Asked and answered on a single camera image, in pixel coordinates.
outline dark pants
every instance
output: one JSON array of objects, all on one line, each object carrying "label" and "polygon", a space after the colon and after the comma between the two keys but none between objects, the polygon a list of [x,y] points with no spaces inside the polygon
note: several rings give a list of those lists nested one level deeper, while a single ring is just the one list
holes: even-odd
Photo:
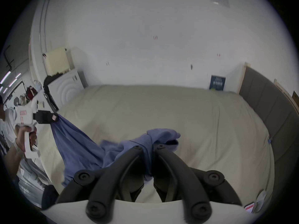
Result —
[{"label": "dark pants", "polygon": [[42,198],[42,210],[46,210],[53,206],[58,198],[59,194],[53,185],[45,187],[43,198]]}]

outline upholstered headboard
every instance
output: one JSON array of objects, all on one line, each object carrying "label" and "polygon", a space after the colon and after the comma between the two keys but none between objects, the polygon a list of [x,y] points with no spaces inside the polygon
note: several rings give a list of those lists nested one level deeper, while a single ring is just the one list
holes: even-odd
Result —
[{"label": "upholstered headboard", "polygon": [[298,107],[277,85],[246,65],[239,94],[260,116],[272,138],[275,161],[273,201],[289,179],[298,159]]}]

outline blue book cover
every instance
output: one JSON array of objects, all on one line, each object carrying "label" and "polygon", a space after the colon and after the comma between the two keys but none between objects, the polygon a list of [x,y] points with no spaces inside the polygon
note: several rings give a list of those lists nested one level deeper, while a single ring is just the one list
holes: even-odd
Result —
[{"label": "blue book cover", "polygon": [[222,91],[224,88],[225,77],[211,77],[210,90]]}]

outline blue fabric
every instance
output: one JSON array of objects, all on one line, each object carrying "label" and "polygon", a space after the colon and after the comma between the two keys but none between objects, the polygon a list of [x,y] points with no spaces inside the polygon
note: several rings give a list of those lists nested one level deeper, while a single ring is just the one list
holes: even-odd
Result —
[{"label": "blue fabric", "polygon": [[149,181],[152,178],[153,144],[160,142],[166,144],[169,150],[175,151],[178,145],[176,139],[181,136],[172,129],[152,129],[133,140],[124,140],[119,144],[103,140],[98,146],[61,115],[59,115],[58,122],[51,123],[51,128],[65,166],[64,182],[62,183],[64,186],[73,179],[77,171],[108,167],[135,145],[140,145],[143,148],[146,165],[145,180]]}]

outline beige bed sheet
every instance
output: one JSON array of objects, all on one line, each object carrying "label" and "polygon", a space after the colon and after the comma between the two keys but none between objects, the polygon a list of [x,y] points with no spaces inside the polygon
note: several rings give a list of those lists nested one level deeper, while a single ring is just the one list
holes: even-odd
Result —
[{"label": "beige bed sheet", "polygon": [[[270,197],[274,157],[268,130],[259,116],[235,94],[168,86],[94,86],[85,89],[59,114],[95,143],[136,138],[149,129],[169,128],[181,134],[175,152],[188,166],[218,170],[243,205],[259,191]],[[50,125],[38,135],[45,171],[59,193],[64,164]],[[139,202],[160,201],[151,183]]]}]

